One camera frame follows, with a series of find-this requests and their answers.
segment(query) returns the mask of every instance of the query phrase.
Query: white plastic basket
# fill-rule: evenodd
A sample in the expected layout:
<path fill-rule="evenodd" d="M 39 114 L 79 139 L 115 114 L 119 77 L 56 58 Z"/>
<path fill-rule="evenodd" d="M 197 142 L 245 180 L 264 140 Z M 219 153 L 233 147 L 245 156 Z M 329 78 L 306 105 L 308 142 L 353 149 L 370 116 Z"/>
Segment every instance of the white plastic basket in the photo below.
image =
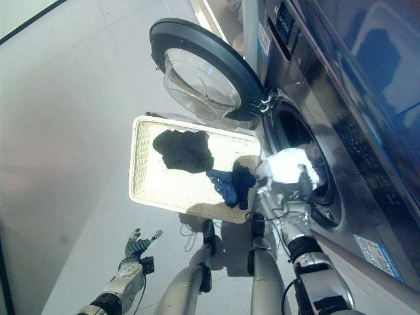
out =
<path fill-rule="evenodd" d="M 145 205 L 164 208 L 199 217 L 234 223 L 245 221 L 246 210 L 233 209 L 224 204 L 205 172 L 192 174 L 166 168 L 162 156 L 153 146 L 153 140 L 165 130 L 205 131 L 214 157 L 214 169 L 231 171 L 238 160 L 254 174 L 259 162 L 259 141 L 248 135 L 232 133 L 211 127 L 180 121 L 140 116 L 133 123 L 129 175 L 130 198 Z M 254 191 L 249 190 L 249 209 Z"/>

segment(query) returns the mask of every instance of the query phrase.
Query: washing machine door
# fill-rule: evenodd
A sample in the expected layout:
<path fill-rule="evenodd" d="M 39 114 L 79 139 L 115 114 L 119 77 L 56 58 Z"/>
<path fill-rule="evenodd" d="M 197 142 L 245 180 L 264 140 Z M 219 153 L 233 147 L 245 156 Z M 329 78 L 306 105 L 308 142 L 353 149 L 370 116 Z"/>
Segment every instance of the washing machine door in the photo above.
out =
<path fill-rule="evenodd" d="M 251 121 L 260 114 L 263 86 L 248 63 L 210 31 L 176 18 L 150 29 L 152 58 L 169 94 L 207 120 Z"/>

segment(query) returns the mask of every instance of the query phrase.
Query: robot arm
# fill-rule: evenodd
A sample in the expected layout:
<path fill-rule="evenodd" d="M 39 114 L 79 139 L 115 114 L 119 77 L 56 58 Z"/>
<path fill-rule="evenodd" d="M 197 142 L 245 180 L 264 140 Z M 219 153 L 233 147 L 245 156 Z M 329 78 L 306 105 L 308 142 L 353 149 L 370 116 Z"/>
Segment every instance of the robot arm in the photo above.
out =
<path fill-rule="evenodd" d="M 354 310 L 347 284 L 310 231 L 307 201 L 311 189 L 305 169 L 299 184 L 300 200 L 286 202 L 280 219 L 282 240 L 289 249 L 296 274 L 294 286 L 299 312 L 302 315 L 361 314 Z"/>
<path fill-rule="evenodd" d="M 150 244 L 162 235 L 158 230 L 145 240 L 138 240 L 140 229 L 136 229 L 125 247 L 126 257 L 120 262 L 116 275 L 104 291 L 77 315 L 122 315 L 131 306 L 137 293 L 143 288 L 146 275 L 154 272 L 153 257 L 140 258 Z"/>

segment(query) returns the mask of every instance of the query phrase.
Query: washing machine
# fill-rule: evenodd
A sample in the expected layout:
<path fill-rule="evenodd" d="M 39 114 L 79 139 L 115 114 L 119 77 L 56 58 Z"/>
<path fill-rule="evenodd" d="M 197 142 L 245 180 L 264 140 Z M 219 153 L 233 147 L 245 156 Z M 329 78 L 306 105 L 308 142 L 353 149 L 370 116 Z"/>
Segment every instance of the washing machine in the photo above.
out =
<path fill-rule="evenodd" d="M 333 52 L 311 31 L 320 27 L 316 8 L 304 2 L 259 1 L 256 71 L 211 32 L 174 18 L 152 26 L 152 58 L 168 93 L 202 120 L 254 121 L 272 154 L 310 146 L 322 174 L 311 197 L 314 232 L 420 291 L 418 199 L 383 154 L 382 121 L 355 106 L 354 77 L 334 71 L 351 65 L 337 51 L 328 59 Z"/>

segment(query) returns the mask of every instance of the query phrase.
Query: black wire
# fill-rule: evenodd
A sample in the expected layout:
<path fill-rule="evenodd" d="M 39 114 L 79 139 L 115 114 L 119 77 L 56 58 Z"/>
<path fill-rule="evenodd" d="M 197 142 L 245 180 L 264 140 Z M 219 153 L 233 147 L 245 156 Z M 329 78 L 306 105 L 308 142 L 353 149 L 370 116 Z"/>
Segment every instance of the black wire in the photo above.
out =
<path fill-rule="evenodd" d="M 282 297 L 282 315 L 284 315 L 284 303 L 286 301 L 286 295 L 289 291 L 290 287 L 295 283 L 296 280 L 293 280 L 289 285 L 286 287 L 286 290 L 284 290 L 283 297 Z"/>
<path fill-rule="evenodd" d="M 137 303 L 137 307 L 136 307 L 136 310 L 134 311 L 134 313 L 133 313 L 133 315 L 136 315 L 136 313 L 137 313 L 137 311 L 138 311 L 138 307 L 140 306 L 140 303 L 142 302 L 142 300 L 143 300 L 143 295 L 144 295 L 144 292 L 146 291 L 146 275 L 144 275 L 144 287 L 143 287 L 143 292 L 142 292 L 142 296 L 140 297 L 140 300 L 139 300 L 139 302 Z"/>

